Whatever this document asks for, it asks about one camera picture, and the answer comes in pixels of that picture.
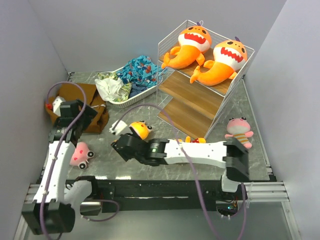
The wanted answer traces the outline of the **large orange shark plush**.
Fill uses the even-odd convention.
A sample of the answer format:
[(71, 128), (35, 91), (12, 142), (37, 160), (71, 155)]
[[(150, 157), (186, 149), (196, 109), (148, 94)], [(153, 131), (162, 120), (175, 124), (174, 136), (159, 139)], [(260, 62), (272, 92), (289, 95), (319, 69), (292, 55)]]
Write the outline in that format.
[(180, 70), (188, 67), (193, 62), (199, 66), (205, 62), (204, 53), (212, 45), (212, 38), (208, 30), (203, 27), (203, 21), (196, 25), (189, 26), (178, 35), (178, 46), (171, 48), (170, 52), (165, 53), (161, 68), (170, 67)]

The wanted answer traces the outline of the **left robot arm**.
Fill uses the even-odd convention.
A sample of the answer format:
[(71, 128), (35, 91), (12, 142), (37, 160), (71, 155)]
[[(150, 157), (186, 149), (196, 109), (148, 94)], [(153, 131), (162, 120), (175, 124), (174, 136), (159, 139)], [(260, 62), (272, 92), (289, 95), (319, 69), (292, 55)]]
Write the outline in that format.
[(43, 176), (31, 202), (24, 203), (21, 214), (34, 235), (63, 234), (72, 231), (81, 203), (94, 201), (100, 194), (92, 175), (78, 177), (65, 191), (68, 166), (78, 140), (97, 111), (76, 99), (60, 105), (60, 116), (48, 135), (48, 154)]

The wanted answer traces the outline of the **yellow frog plush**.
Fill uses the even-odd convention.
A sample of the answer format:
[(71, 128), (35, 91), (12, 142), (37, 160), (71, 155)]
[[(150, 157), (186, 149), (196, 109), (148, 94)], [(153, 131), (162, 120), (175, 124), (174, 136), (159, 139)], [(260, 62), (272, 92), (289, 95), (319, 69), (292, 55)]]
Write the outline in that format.
[(204, 144), (206, 143), (206, 139), (203, 137), (199, 137), (199, 138), (191, 138), (190, 136), (186, 136), (185, 139), (178, 139), (178, 142), (180, 143), (199, 143), (199, 144)]
[(148, 125), (145, 120), (135, 121), (129, 125), (130, 128), (142, 139), (145, 140), (153, 131), (153, 127)]

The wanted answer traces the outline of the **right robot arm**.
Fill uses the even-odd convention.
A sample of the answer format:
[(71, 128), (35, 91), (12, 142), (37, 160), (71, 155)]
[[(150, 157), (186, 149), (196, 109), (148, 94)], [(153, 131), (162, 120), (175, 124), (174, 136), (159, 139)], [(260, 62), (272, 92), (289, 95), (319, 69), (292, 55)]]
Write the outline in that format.
[(226, 200), (236, 194), (238, 185), (250, 181), (249, 151), (235, 137), (218, 142), (191, 143), (167, 138), (145, 141), (126, 133), (110, 145), (126, 162), (135, 159), (152, 167), (188, 163), (223, 169), (218, 189), (219, 195)]

